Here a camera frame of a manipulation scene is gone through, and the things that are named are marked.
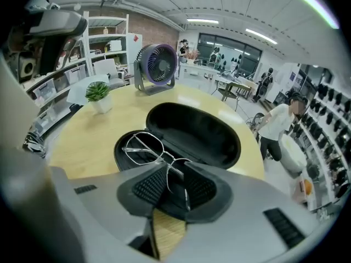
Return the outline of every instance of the potted plant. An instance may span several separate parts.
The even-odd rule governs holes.
[[[104,82],[94,82],[88,86],[86,98],[92,103],[97,113],[104,114],[112,108],[109,92],[110,88]]]
[[[192,50],[186,52],[185,57],[188,59],[188,64],[194,64],[194,61],[199,56],[200,52],[198,50]]]

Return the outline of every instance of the ceiling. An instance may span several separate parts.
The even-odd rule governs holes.
[[[92,2],[62,1],[53,0],[59,4]],[[184,29],[214,33],[268,50],[288,62],[343,72],[350,68],[340,30],[332,29],[302,0],[109,0],[106,5],[120,7],[125,3],[152,10],[156,18]],[[214,19],[219,24],[189,24],[188,18]],[[270,37],[277,45],[247,33],[247,28]]]

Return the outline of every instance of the black pants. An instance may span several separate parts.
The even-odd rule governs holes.
[[[267,150],[268,150],[275,161],[280,161],[281,150],[280,150],[279,142],[277,140],[264,138],[263,136],[260,136],[259,134],[257,134],[256,136],[257,142],[259,142],[260,138],[261,138],[260,150],[261,150],[262,159],[265,159],[267,155]]]

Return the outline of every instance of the round wooden table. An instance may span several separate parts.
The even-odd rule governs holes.
[[[69,179],[119,172],[114,158],[115,143],[129,131],[145,129],[149,111],[163,102],[195,107],[232,127],[241,142],[241,155],[228,170],[264,179],[262,156],[250,129],[233,109],[214,96],[183,85],[151,96],[129,85],[111,91],[110,95],[113,108],[108,113],[96,114],[88,104],[69,120],[59,136],[50,165],[63,168]],[[164,259],[185,234],[185,225],[155,210],[154,229]]]

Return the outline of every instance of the mannequin head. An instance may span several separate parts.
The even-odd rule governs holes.
[[[188,45],[188,40],[183,39],[183,40],[181,41],[181,43],[183,44],[183,46],[186,46],[186,45]]]

